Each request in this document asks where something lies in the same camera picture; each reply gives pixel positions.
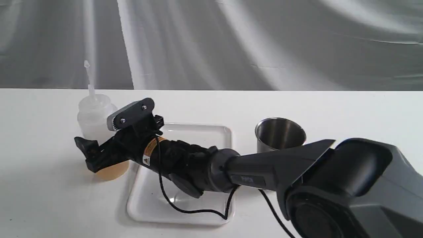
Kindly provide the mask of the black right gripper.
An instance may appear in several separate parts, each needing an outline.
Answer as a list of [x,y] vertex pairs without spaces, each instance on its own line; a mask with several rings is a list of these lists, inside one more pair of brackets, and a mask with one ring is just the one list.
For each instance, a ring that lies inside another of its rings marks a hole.
[[85,156],[87,168],[94,173],[128,160],[146,167],[164,167],[165,147],[160,141],[163,126],[162,116],[150,114],[134,125],[116,131],[102,145],[82,137],[74,137],[74,142]]

